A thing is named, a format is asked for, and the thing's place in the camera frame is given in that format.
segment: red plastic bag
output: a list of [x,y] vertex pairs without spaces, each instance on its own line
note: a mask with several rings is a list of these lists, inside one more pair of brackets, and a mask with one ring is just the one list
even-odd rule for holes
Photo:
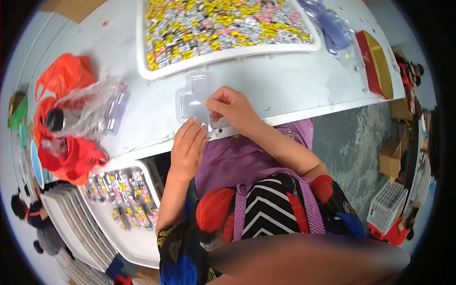
[[68,156],[57,158],[40,145],[38,157],[43,168],[48,169],[58,179],[76,186],[87,184],[90,170],[96,165],[104,166],[108,160],[90,140],[67,137],[67,147]]
[[38,102],[33,115],[33,138],[36,145],[40,146],[41,141],[45,138],[52,138],[52,133],[46,128],[43,122],[46,121],[47,113],[52,109],[57,100],[54,97],[47,97]]
[[[90,67],[89,57],[76,57],[71,53],[64,53],[37,80],[35,100],[39,101],[46,89],[60,99],[74,88],[84,88],[93,83],[95,75]],[[40,85],[43,85],[43,89],[37,98],[36,93]]]
[[[106,164],[106,155],[97,150],[96,144],[90,140],[67,137],[68,155],[55,157],[48,149],[42,147],[41,141],[53,138],[44,122],[56,101],[65,97],[74,88],[84,88],[93,83],[95,76],[90,67],[89,57],[75,57],[69,53],[59,56],[36,82],[35,100],[39,101],[46,89],[54,92],[56,96],[41,100],[33,117],[33,138],[38,145],[41,164],[55,177],[77,186],[88,182],[88,174],[95,165]],[[36,93],[40,85],[43,85],[43,90],[37,98]]]

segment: dark-haired person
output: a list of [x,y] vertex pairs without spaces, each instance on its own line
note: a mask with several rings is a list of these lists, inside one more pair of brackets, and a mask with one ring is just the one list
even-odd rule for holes
[[412,210],[406,219],[399,217],[391,229],[383,238],[395,246],[401,245],[405,240],[411,240],[414,236],[413,225],[415,224],[416,214],[420,208],[419,202],[412,203]]
[[11,208],[20,220],[26,221],[34,228],[45,229],[53,226],[41,200],[27,207],[26,203],[19,197],[19,194],[16,194],[11,197]]
[[36,229],[36,237],[38,240],[33,243],[33,246],[39,254],[42,254],[44,251],[48,255],[54,256],[66,247],[65,242],[54,226],[45,229]]
[[396,62],[398,63],[400,69],[400,75],[402,78],[402,83],[405,88],[412,89],[421,84],[421,76],[424,74],[425,70],[421,64],[414,64],[413,62],[408,62],[402,56],[396,54]]

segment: striped shirt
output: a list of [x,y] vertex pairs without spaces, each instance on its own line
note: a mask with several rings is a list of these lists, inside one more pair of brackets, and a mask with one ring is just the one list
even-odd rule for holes
[[44,229],[37,229],[36,236],[43,250],[50,256],[56,255],[59,250],[66,246],[53,225]]

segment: red chair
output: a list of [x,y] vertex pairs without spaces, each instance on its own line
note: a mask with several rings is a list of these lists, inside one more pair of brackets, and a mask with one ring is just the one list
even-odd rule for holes
[[385,237],[385,234],[380,232],[376,227],[374,227],[372,224],[368,223],[368,233],[373,235],[376,239],[383,240]]
[[114,280],[114,285],[132,285],[131,277],[123,278],[120,275],[117,275],[116,279]]

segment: green plastic bag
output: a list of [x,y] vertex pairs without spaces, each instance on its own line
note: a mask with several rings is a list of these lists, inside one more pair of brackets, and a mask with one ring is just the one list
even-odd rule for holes
[[16,111],[14,111],[13,115],[11,116],[10,124],[8,128],[12,130],[18,130],[19,124],[21,123],[22,119],[27,116],[27,96],[25,96],[19,106],[17,106]]

